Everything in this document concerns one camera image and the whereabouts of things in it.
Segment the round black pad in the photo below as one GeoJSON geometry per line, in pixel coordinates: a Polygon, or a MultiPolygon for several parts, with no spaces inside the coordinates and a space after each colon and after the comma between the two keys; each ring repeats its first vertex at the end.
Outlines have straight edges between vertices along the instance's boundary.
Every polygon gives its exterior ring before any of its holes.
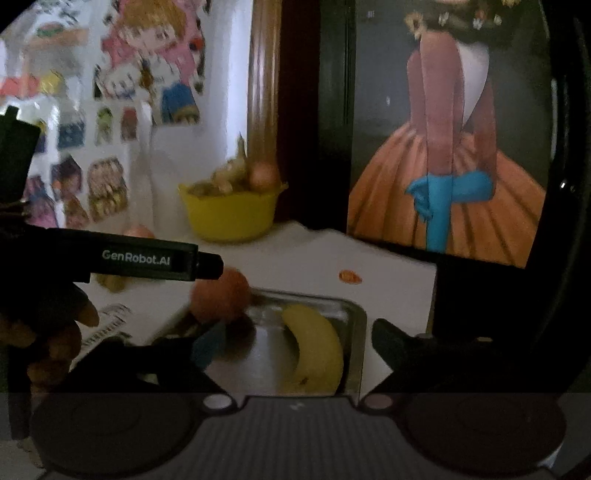
{"type": "Polygon", "coordinates": [[[60,393],[31,420],[45,466],[79,478],[121,478],[178,454],[195,432],[195,406],[170,393],[60,393]]]}
{"type": "Polygon", "coordinates": [[[566,432],[558,405],[541,394],[420,394],[405,410],[404,426],[434,461],[482,476],[535,469],[566,432]]]}

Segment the striped gray surface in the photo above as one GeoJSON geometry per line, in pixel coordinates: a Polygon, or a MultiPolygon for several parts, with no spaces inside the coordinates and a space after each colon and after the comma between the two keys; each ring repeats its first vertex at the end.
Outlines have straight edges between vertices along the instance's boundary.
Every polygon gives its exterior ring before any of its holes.
{"type": "MultiPolygon", "coordinates": [[[[463,480],[417,453],[395,423],[345,398],[252,398],[206,420],[173,460],[134,480],[463,480]]],[[[539,470],[519,480],[551,480],[539,470]]],[[[70,480],[57,473],[47,480],[70,480]]]]}

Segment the orange sticker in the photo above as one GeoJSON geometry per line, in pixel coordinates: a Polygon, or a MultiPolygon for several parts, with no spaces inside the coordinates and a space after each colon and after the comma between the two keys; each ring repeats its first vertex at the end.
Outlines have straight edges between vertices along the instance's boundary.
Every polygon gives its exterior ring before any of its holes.
{"type": "Polygon", "coordinates": [[[363,280],[352,270],[341,270],[339,273],[339,280],[351,285],[359,285],[363,280]]]}

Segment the blue fabric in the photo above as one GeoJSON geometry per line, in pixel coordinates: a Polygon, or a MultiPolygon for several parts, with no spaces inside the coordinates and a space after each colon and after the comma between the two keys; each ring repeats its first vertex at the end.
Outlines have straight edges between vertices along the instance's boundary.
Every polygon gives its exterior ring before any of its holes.
{"type": "Polygon", "coordinates": [[[199,370],[205,370],[225,348],[226,324],[218,322],[193,342],[191,361],[199,370]]]}
{"type": "Polygon", "coordinates": [[[459,177],[428,174],[412,182],[406,193],[414,197],[414,209],[427,222],[427,250],[445,252],[452,203],[485,202],[492,198],[493,187],[491,178],[477,170],[459,177]]]}
{"type": "Polygon", "coordinates": [[[173,123],[174,114],[181,108],[195,105],[191,89],[182,83],[176,83],[163,90],[162,93],[162,119],[164,123],[173,123]]]}

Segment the onion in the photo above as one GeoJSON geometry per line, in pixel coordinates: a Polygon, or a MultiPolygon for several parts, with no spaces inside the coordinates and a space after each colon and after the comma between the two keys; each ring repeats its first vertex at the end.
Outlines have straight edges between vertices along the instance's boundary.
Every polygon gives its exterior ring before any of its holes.
{"type": "Polygon", "coordinates": [[[243,316],[251,297],[246,277],[235,268],[225,267],[218,280],[195,282],[189,309],[200,323],[230,323],[243,316]]]}
{"type": "Polygon", "coordinates": [[[144,227],[143,225],[135,225],[130,227],[123,234],[126,236],[136,236],[138,238],[156,238],[150,229],[144,227]]]}
{"type": "Polygon", "coordinates": [[[279,169],[273,162],[260,161],[252,165],[248,183],[253,192],[265,193],[281,185],[279,169]]]}

